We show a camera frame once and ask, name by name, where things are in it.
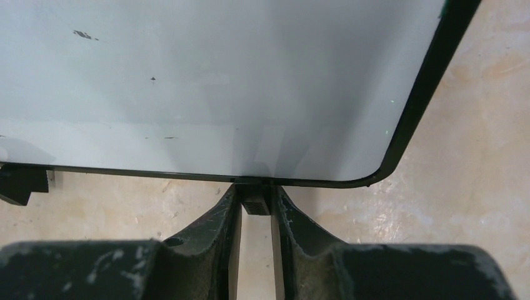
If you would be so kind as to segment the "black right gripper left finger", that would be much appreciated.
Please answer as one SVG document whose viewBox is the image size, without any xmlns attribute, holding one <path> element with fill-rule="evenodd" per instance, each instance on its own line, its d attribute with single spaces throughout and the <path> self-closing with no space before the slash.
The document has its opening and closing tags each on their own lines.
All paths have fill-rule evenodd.
<svg viewBox="0 0 530 300">
<path fill-rule="evenodd" d="M 28 241 L 1 249 L 2 299 L 235 299 L 234 186 L 164 241 Z"/>
</svg>

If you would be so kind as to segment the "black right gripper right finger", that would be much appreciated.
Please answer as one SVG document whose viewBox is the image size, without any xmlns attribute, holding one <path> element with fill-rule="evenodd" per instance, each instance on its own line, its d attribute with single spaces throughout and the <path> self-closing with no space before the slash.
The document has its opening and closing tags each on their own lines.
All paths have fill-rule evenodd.
<svg viewBox="0 0 530 300">
<path fill-rule="evenodd" d="M 515 299 L 496 261 L 462 244 L 349 244 L 271 189 L 278 299 Z"/>
</svg>

